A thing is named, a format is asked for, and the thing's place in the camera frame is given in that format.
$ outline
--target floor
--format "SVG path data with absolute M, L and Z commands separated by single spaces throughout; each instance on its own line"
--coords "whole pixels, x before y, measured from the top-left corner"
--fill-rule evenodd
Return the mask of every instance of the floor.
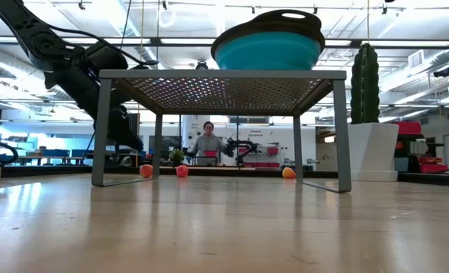
M 449 187 L 89 175 L 0 183 L 0 272 L 449 273 Z

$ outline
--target man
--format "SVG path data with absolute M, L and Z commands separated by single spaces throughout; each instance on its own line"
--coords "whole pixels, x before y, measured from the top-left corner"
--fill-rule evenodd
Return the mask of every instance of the man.
M 212 133 L 215 129 L 215 125 L 211 121 L 207 121 L 203 125 L 204 134 L 197 138 L 196 144 L 191 149 L 191 152 L 197 154 L 197 164 L 201 166 L 214 165 L 216 160 L 214 158 L 204 158 L 204 151 L 217 151 L 220 152 L 225 149 L 225 145 L 221 142 L 219 137 Z

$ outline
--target desk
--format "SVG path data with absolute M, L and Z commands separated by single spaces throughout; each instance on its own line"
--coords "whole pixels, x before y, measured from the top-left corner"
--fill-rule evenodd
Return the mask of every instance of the desk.
M 20 160 L 20 164 L 25 166 L 28 161 L 37 159 L 37 165 L 40 166 L 43 158 L 47 158 L 48 163 L 51 163 L 51 159 L 61 159 L 63 164 L 70 164 L 71 160 L 74 160 L 76 165 L 83 163 L 83 157 L 80 156 L 20 155 L 18 161 Z
M 135 100 L 155 113 L 153 177 L 159 178 L 163 115 L 292 116 L 294 155 L 302 168 L 300 116 L 330 92 L 334 95 L 334 121 L 338 150 L 338 188 L 297 182 L 337 193 L 351 191 L 347 135 L 346 71 L 227 71 L 227 70 L 101 70 L 92 185 L 111 186 L 135 180 L 105 182 L 105 145 L 111 90 Z

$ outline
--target gray shirt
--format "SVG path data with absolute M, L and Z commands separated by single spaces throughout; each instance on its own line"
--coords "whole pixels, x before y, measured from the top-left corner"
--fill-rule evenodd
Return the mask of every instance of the gray shirt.
M 205 156 L 204 151 L 222 151 L 225 149 L 225 145 L 223 142 L 214 134 L 211 134 L 211 136 L 202 135 L 197 138 L 196 144 L 194 144 L 194 147 L 191 149 L 191 152 L 194 152 L 197 154 L 197 156 Z M 214 158 L 198 158 L 197 164 L 201 166 L 206 166 L 207 164 L 215 164 Z

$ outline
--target white planter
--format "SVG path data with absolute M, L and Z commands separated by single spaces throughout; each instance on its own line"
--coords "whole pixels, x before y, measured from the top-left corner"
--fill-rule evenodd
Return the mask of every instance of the white planter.
M 397 181 L 394 149 L 396 124 L 353 124 L 349 126 L 351 179 L 357 181 Z

